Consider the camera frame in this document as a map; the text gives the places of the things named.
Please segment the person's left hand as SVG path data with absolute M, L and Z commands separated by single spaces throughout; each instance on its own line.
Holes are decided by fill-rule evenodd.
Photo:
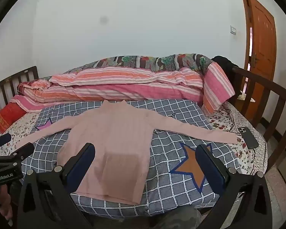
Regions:
M 0 213 L 7 221 L 10 221 L 13 217 L 11 197 L 8 194 L 7 185 L 0 186 Z

